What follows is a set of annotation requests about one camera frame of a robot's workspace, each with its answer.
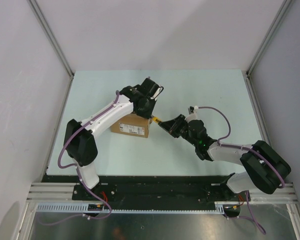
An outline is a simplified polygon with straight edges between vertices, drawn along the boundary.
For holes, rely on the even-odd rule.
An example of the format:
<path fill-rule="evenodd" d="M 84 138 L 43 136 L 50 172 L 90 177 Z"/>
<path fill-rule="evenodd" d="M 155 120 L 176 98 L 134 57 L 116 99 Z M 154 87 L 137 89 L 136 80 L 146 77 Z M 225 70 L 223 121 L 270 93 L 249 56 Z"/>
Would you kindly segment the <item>yellow utility knife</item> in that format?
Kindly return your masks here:
<path fill-rule="evenodd" d="M 161 119 L 159 119 L 158 117 L 156 117 L 156 116 L 153 116 L 152 117 L 152 121 L 153 122 L 155 122 L 155 123 L 157 123 L 157 124 L 159 124 L 159 123 L 161 123 L 162 122 L 162 120 Z"/>

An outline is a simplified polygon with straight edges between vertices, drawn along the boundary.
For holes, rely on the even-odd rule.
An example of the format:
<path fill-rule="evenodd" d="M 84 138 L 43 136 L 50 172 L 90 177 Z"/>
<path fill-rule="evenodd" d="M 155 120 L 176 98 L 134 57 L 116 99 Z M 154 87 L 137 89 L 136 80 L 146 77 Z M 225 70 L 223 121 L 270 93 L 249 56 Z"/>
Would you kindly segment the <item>brown cardboard express box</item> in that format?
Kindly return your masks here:
<path fill-rule="evenodd" d="M 135 113 L 131 113 L 116 121 L 110 127 L 110 130 L 116 134 L 148 138 L 151 123 L 151 119 L 146 119 Z"/>

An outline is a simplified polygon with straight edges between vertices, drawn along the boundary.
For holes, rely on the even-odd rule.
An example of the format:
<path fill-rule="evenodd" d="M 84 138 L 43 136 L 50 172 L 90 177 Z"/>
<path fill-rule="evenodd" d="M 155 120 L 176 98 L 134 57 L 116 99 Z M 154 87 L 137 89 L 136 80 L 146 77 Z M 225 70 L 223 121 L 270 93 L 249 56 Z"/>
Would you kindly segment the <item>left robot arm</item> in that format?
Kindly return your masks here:
<path fill-rule="evenodd" d="M 85 185 L 83 194 L 90 200 L 100 196 L 100 178 L 94 165 L 98 155 L 97 138 L 121 118 L 136 114 L 149 120 L 153 116 L 162 85 L 146 78 L 142 84 L 117 90 L 115 99 L 83 121 L 70 120 L 66 125 L 63 147 L 58 156 L 61 169 L 76 167 L 79 180 Z"/>

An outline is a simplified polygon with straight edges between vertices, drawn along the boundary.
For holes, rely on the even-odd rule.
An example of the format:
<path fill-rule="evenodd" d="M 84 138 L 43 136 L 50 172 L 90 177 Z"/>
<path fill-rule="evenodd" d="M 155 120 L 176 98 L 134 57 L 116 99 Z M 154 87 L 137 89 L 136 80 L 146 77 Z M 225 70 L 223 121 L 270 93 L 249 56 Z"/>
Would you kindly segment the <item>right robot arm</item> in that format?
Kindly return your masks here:
<path fill-rule="evenodd" d="M 232 145 L 211 138 L 202 120 L 184 116 L 159 121 L 158 125 L 174 138 L 183 138 L 201 160 L 223 161 L 243 166 L 245 171 L 230 174 L 220 188 L 221 196 L 232 201 L 242 191 L 258 189 L 273 194 L 284 188 L 284 179 L 291 173 L 290 165 L 265 141 L 254 144 Z"/>

